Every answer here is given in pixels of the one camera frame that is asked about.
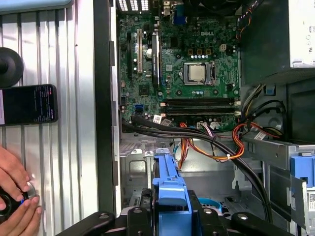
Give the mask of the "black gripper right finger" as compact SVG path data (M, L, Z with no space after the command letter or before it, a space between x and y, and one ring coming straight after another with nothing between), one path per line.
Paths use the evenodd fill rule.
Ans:
M248 212L234 213L230 219L216 208L203 207L194 191L189 190L194 236L290 236L291 233Z

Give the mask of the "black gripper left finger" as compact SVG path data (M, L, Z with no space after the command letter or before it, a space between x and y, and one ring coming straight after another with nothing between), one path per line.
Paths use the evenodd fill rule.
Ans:
M124 208L116 217L98 211L63 230L60 236L153 236L156 189L141 192L140 205Z

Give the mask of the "person hand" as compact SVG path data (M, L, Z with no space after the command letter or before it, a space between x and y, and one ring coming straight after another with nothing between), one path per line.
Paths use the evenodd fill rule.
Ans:
M1 147L0 187L19 202L23 199L22 192L29 190L29 180L29 175L19 159ZM2 236L36 236L42 215L39 200L39 196L25 200L6 221L0 224L0 234Z

